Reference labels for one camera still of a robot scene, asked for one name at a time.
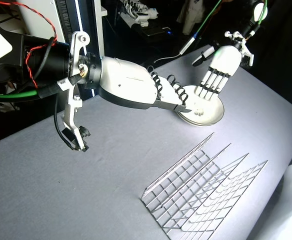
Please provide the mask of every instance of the white cable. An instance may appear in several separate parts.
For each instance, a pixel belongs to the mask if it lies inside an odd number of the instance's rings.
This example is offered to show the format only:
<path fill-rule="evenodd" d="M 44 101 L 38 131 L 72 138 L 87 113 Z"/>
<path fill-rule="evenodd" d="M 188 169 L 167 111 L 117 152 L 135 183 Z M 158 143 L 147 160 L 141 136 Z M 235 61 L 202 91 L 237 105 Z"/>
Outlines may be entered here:
<path fill-rule="evenodd" d="M 154 64 L 160 60 L 164 60 L 164 59 L 174 59 L 174 58 L 177 58 L 180 54 L 176 55 L 176 56 L 169 56 L 169 57 L 163 57 L 163 58 L 160 58 L 160 59 L 157 59 L 154 61 Z"/>

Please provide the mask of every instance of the gray table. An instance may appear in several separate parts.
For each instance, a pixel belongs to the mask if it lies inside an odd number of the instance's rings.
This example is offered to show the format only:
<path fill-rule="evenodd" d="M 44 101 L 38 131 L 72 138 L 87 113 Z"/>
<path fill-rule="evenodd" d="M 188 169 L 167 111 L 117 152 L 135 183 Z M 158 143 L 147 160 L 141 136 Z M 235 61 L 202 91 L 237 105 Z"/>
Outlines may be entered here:
<path fill-rule="evenodd" d="M 208 62 L 199 49 L 157 69 L 196 84 Z M 195 127 L 159 108 L 130 109 L 99 96 L 76 122 L 90 149 L 70 151 L 50 117 L 0 141 L 0 240 L 166 240 L 140 197 L 153 180 L 212 132 L 205 151 L 227 144 L 225 165 L 250 153 L 245 168 L 269 160 L 219 226 L 214 239 L 245 239 L 292 158 L 292 105 L 243 69 L 220 95 L 225 114 Z"/>

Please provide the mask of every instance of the bolt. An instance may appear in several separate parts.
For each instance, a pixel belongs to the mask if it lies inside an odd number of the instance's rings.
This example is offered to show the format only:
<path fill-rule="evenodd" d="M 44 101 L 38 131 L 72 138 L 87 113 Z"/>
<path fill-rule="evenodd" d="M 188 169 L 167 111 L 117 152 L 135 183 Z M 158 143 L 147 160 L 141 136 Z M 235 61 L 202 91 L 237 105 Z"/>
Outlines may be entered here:
<path fill-rule="evenodd" d="M 84 43 L 84 42 L 86 42 L 86 37 L 85 36 L 80 36 L 80 40 Z"/>

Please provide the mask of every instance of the white robotic hand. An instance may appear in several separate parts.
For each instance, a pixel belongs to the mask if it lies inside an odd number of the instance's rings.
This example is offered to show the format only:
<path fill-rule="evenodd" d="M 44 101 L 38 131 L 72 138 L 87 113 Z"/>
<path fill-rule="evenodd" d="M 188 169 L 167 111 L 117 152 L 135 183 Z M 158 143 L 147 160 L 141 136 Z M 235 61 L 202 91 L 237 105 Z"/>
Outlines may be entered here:
<path fill-rule="evenodd" d="M 227 31 L 225 37 L 231 38 L 234 44 L 222 46 L 215 52 L 207 73 L 195 91 L 196 95 L 208 101 L 218 97 L 229 78 L 239 68 L 244 56 L 248 56 L 249 65 L 253 65 L 254 55 L 247 49 L 243 36 L 238 31 L 233 34 Z M 193 62 L 193 65 L 195 66 L 198 61 L 207 58 L 213 52 L 214 48 L 210 47 Z"/>

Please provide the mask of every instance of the metal dish rack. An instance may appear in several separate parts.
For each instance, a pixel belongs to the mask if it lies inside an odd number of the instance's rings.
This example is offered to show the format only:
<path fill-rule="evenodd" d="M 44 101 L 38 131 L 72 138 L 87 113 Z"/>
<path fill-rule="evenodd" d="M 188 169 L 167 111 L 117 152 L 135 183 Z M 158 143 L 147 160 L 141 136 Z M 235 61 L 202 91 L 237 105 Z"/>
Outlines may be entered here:
<path fill-rule="evenodd" d="M 214 133 L 163 173 L 144 191 L 141 201 L 171 240 L 209 239 L 266 165 L 264 161 L 229 175 L 248 153 L 220 168 L 202 148 Z"/>

